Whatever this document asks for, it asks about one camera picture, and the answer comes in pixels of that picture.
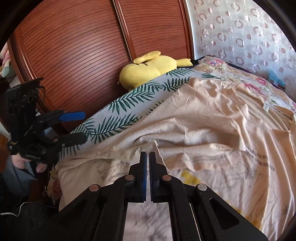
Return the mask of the person's left hand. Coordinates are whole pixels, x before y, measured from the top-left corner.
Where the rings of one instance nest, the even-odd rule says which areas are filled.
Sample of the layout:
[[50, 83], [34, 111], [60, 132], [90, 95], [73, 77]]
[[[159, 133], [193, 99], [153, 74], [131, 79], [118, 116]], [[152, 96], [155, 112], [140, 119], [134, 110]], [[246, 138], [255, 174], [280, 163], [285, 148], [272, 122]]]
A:
[[[25, 169], [26, 163], [30, 162], [29, 159], [23, 158], [19, 153], [16, 155], [12, 155], [11, 160], [12, 160], [13, 165], [18, 169]], [[47, 168], [47, 164], [38, 163], [36, 166], [36, 172], [42, 173], [46, 170], [46, 168]]]

